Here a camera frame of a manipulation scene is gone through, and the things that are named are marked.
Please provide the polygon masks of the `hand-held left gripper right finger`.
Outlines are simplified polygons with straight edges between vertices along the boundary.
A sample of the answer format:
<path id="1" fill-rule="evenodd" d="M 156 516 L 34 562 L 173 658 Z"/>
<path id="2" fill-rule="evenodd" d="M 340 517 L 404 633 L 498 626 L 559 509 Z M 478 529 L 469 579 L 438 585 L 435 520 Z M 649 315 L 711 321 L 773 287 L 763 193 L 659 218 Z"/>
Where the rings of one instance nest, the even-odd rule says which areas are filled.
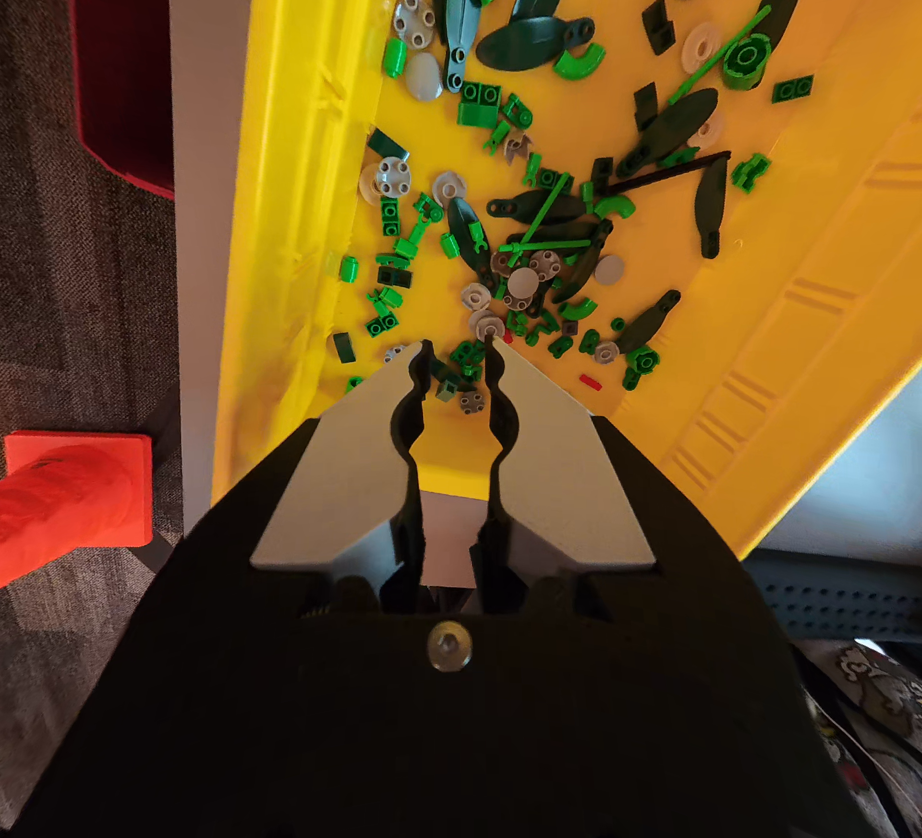
<path id="1" fill-rule="evenodd" d="M 486 352 L 489 427 L 500 449 L 470 548 L 482 611 L 517 612 L 545 578 L 655 567 L 593 414 L 501 339 Z"/>

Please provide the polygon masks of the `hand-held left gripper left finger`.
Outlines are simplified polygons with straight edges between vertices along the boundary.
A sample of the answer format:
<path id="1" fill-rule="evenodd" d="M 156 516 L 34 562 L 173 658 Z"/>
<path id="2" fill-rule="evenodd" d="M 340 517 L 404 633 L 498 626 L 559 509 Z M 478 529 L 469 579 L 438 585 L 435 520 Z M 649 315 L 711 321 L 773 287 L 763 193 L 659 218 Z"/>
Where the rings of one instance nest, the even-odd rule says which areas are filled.
<path id="1" fill-rule="evenodd" d="M 433 347 L 414 342 L 317 420 L 251 565 L 363 579 L 383 611 L 418 611 L 425 536 L 418 466 Z"/>

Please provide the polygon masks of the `pile of toy building bricks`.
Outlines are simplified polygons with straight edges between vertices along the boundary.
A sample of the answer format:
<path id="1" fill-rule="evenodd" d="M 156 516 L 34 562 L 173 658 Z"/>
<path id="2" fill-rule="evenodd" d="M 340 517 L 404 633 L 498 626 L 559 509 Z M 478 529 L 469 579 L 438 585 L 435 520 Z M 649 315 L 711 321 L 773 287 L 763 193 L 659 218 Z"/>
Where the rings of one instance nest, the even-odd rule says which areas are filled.
<path id="1" fill-rule="evenodd" d="M 701 241 L 701 254 L 705 259 L 714 259 L 720 249 L 720 227 L 722 224 L 725 193 L 727 186 L 728 157 L 705 157 L 700 161 L 690 159 L 684 164 L 678 163 L 676 156 L 682 153 L 679 147 L 691 140 L 699 128 L 706 126 L 711 119 L 717 105 L 716 90 L 702 89 L 692 92 L 697 82 L 709 73 L 713 66 L 721 60 L 724 61 L 722 70 L 725 85 L 733 89 L 747 89 L 758 83 L 764 73 L 764 65 L 771 54 L 777 49 L 785 31 L 790 23 L 791 16 L 800 0 L 762 0 L 759 3 L 755 17 L 726 44 L 711 54 L 704 62 L 693 71 L 686 70 L 688 78 L 677 91 L 668 98 L 664 111 L 646 117 L 646 121 L 638 122 L 640 140 L 637 146 L 620 161 L 615 168 L 613 160 L 604 158 L 605 162 L 594 165 L 592 179 L 587 184 L 594 189 L 594 204 L 589 203 L 588 214 L 601 218 L 601 222 L 590 233 L 590 236 L 599 236 L 593 242 L 589 237 L 565 237 L 574 247 L 592 246 L 584 249 L 586 255 L 582 263 L 587 265 L 597 260 L 601 251 L 599 246 L 604 245 L 605 238 L 610 232 L 607 225 L 605 210 L 612 203 L 612 208 L 620 207 L 619 201 L 625 198 L 625 192 L 636 187 L 644 187 L 648 183 L 664 181 L 673 174 L 683 174 L 686 170 L 705 169 L 701 183 L 696 193 L 695 220 L 698 226 Z M 487 37 L 484 37 L 477 47 L 477 56 L 485 65 L 503 72 L 525 72 L 538 68 L 546 63 L 554 62 L 554 71 L 560 78 L 566 80 L 581 80 L 588 78 L 597 69 L 605 57 L 605 48 L 592 42 L 595 25 L 591 17 L 582 17 L 566 22 L 552 14 L 552 10 L 559 0 L 516 0 L 513 13 L 506 25 L 503 25 Z M 643 12 L 644 27 L 648 33 L 651 47 L 656 54 L 665 52 L 674 43 L 673 25 L 667 19 L 664 0 L 656 0 Z M 500 111 L 501 86 L 475 84 L 451 75 L 446 77 L 445 85 L 453 92 L 461 95 L 458 122 L 465 118 L 476 120 L 474 114 L 479 112 L 492 112 L 496 115 Z M 652 176 L 638 177 L 642 167 L 651 163 L 662 166 L 661 171 Z M 407 238 L 399 236 L 398 199 L 408 190 L 410 179 L 408 163 L 401 156 L 390 156 L 383 152 L 382 162 L 375 168 L 375 196 L 380 198 L 384 235 L 396 239 L 392 255 L 398 263 L 409 264 L 416 255 L 419 240 L 427 226 L 439 222 L 446 214 L 450 218 L 449 232 L 442 237 L 441 245 L 447 257 L 463 257 L 474 274 L 478 276 L 475 289 L 481 291 L 480 300 L 486 301 L 489 306 L 492 291 L 496 290 L 497 278 L 506 278 L 497 275 L 490 267 L 490 245 L 482 229 L 477 215 L 465 203 L 460 192 L 455 189 L 451 198 L 440 197 L 442 192 L 433 186 L 433 193 L 423 192 L 413 204 L 418 213 L 418 225 Z M 554 170 L 538 170 L 539 174 L 531 171 L 525 178 L 531 184 L 532 191 L 514 201 L 493 202 L 488 207 L 491 214 L 498 212 L 505 214 L 509 219 L 516 219 L 527 223 L 531 230 L 529 236 L 523 238 L 522 243 L 515 243 L 511 250 L 501 250 L 502 253 L 524 250 L 533 252 L 532 262 L 536 262 L 538 248 L 526 249 L 528 241 L 534 243 L 533 231 L 540 229 L 542 221 L 546 221 L 547 214 L 559 201 L 574 199 L 574 195 L 566 190 L 569 186 L 567 174 L 558 174 Z M 399 294 L 391 302 L 392 288 L 408 288 L 410 281 L 405 283 L 400 279 L 385 279 L 384 275 L 395 275 L 401 278 L 409 277 L 409 272 L 404 268 L 390 266 L 385 261 L 379 261 L 381 277 L 379 283 L 383 286 L 379 294 L 370 294 L 369 300 L 377 303 L 382 313 L 377 319 L 367 325 L 371 336 L 377 336 L 386 328 L 397 325 L 397 319 L 392 315 L 395 304 L 402 300 Z M 451 399 L 454 394 L 462 391 L 472 391 L 473 383 L 481 379 L 480 364 L 483 360 L 482 348 L 475 349 L 470 343 L 463 344 L 458 349 L 462 352 L 459 366 L 464 366 L 463 375 L 453 371 L 444 363 L 432 359 L 432 374 L 441 380 L 437 397 Z"/>

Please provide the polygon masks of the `orange cone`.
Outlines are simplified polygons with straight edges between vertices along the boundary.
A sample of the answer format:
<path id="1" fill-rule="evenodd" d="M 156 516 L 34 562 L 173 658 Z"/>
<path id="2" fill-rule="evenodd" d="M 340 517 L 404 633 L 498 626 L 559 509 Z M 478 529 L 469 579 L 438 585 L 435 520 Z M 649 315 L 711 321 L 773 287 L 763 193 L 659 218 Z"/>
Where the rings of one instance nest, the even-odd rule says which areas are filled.
<path id="1" fill-rule="evenodd" d="M 152 541 L 148 435 L 20 429 L 3 439 L 3 453 L 3 587 L 78 548 Z"/>

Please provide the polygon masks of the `grey perforated chair part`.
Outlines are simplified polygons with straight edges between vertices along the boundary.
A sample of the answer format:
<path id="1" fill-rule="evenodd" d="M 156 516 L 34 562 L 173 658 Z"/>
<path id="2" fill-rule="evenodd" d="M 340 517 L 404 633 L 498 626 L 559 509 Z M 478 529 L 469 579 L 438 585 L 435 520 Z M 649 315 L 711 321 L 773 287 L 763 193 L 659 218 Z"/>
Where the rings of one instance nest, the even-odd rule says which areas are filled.
<path id="1" fill-rule="evenodd" d="M 921 642 L 919 567 L 762 548 L 742 566 L 791 639 Z"/>

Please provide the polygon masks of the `patterned cloth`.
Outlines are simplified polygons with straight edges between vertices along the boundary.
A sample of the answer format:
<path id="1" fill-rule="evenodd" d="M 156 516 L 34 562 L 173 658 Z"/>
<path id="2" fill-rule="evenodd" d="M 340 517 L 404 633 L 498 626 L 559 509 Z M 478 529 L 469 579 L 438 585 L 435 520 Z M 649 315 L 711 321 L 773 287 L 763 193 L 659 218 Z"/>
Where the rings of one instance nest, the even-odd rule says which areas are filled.
<path id="1" fill-rule="evenodd" d="M 790 643 L 809 711 L 876 836 L 921 835 L 920 644 Z"/>

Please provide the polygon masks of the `red plastic container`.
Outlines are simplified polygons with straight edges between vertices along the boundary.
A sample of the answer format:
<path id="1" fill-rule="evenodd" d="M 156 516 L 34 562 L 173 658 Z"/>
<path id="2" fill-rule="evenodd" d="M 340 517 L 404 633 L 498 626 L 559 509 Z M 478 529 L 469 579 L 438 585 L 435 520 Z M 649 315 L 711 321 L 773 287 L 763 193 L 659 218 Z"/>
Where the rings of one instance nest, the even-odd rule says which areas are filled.
<path id="1" fill-rule="evenodd" d="M 170 0 L 69 0 L 77 137 L 109 172 L 174 199 Z"/>

